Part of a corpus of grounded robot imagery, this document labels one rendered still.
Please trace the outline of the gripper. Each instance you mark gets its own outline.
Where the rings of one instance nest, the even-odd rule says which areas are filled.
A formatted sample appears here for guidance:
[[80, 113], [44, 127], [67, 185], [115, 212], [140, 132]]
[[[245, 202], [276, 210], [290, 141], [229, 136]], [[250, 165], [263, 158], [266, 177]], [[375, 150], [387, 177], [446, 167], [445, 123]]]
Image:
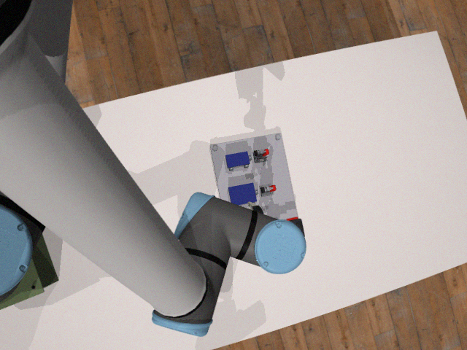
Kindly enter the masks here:
[[251, 209], [253, 211], [256, 211], [256, 212], [259, 212], [259, 213], [262, 213], [263, 214], [263, 210], [260, 206], [252, 203], [252, 202], [247, 202], [249, 207], [247, 209]]

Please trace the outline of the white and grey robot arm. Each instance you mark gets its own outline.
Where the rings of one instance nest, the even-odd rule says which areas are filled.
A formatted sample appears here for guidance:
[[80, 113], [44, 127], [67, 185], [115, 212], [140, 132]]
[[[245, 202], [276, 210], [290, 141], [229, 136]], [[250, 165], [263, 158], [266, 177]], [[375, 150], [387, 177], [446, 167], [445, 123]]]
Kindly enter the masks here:
[[152, 305], [154, 324], [203, 337], [229, 258], [295, 270], [302, 219], [195, 192], [173, 234], [64, 84], [72, 5], [0, 0], [0, 302], [46, 227]]

